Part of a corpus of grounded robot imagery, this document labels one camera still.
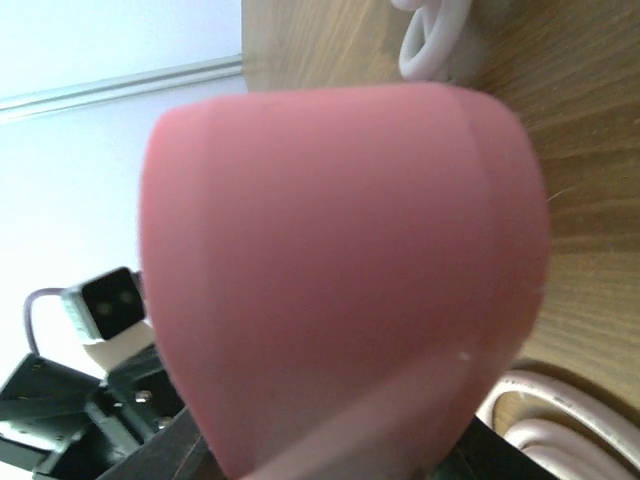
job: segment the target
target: wood grain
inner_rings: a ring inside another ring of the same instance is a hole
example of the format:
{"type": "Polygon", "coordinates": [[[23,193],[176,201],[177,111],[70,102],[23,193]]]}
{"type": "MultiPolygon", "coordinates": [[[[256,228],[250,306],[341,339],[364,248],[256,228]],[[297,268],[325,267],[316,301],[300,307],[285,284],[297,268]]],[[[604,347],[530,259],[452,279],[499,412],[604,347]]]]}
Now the wood grain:
{"type": "MultiPolygon", "coordinates": [[[[410,15],[388,0],[243,8],[251,90],[400,81],[410,15]]],[[[550,197],[546,301],[520,363],[640,424],[640,2],[483,0],[472,21],[489,58],[470,86],[520,116],[550,197]]]]}

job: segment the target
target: white wall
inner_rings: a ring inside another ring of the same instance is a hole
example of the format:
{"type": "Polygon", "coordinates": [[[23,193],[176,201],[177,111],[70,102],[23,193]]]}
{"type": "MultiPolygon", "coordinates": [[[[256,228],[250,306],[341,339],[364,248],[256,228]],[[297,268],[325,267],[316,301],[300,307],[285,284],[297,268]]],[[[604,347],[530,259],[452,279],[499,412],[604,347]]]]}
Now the white wall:
{"type": "MultiPolygon", "coordinates": [[[[28,351],[21,304],[29,292],[138,266],[138,179],[158,117],[245,90],[235,77],[0,125],[0,382],[28,351]]],[[[34,320],[43,355],[103,373],[77,342],[59,300],[39,300],[34,320]]],[[[0,478],[23,478],[6,469],[0,478]]]]}
{"type": "Polygon", "coordinates": [[[240,53],[241,0],[1,0],[0,98],[240,53]]]}

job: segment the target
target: scratch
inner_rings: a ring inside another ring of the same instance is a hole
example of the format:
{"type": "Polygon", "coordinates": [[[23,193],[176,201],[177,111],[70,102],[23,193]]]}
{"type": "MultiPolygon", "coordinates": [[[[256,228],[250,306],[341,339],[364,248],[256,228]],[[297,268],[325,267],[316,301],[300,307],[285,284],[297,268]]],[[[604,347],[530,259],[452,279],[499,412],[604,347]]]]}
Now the scratch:
{"type": "Polygon", "coordinates": [[[554,193],[553,195],[551,195],[549,198],[547,198],[547,202],[550,202],[551,200],[553,200],[556,197],[559,197],[560,195],[562,195],[563,193],[567,193],[570,192],[571,190],[573,190],[576,187],[569,187],[569,188],[565,188],[563,190],[560,190],[558,193],[554,193]]]}

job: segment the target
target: wooden table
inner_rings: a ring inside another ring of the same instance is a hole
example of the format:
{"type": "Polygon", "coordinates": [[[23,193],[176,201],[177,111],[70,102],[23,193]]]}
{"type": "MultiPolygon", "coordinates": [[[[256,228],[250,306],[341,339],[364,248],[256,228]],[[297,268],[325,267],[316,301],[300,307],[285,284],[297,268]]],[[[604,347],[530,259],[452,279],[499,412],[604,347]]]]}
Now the wooden table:
{"type": "MultiPolygon", "coordinates": [[[[546,301],[518,363],[640,424],[640,2],[474,3],[491,53],[470,86],[519,114],[550,196],[546,301]]],[[[243,11],[251,90],[401,81],[410,14],[389,0],[244,0],[243,11]]],[[[501,402],[504,415],[524,415],[516,403],[501,402]]]]}

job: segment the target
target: pink cup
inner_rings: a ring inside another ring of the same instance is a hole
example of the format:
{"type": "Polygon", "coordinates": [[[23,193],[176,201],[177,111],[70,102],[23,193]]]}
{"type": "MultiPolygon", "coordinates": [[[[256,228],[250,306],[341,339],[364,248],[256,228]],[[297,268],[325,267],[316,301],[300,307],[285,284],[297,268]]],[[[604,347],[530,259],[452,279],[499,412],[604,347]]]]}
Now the pink cup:
{"type": "Polygon", "coordinates": [[[438,84],[169,112],[141,235],[166,366],[251,480],[436,465],[530,332],[549,251],[525,131],[438,84]]]}

